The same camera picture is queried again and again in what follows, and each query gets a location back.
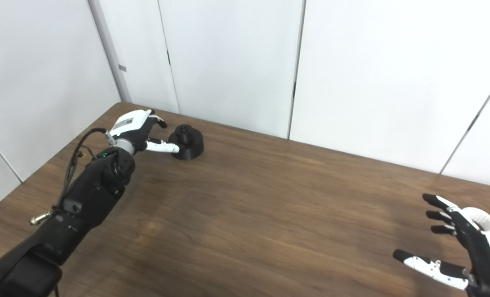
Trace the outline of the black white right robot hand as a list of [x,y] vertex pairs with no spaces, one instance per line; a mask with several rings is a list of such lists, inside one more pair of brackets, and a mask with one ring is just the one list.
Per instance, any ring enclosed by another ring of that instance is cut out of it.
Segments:
[[422,198],[438,208],[427,211],[426,216],[443,222],[432,226],[432,233],[456,238],[468,253],[471,269],[400,249],[393,252],[393,258],[432,280],[465,291],[469,297],[490,297],[490,214],[477,207],[459,207],[435,194],[425,193]]

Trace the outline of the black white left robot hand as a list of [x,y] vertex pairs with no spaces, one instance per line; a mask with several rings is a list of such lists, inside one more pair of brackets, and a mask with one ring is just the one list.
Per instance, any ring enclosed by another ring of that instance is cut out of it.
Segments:
[[179,153],[180,146],[150,137],[154,125],[167,128],[167,123],[152,109],[125,113],[106,132],[110,147],[120,147],[132,156],[142,151]]

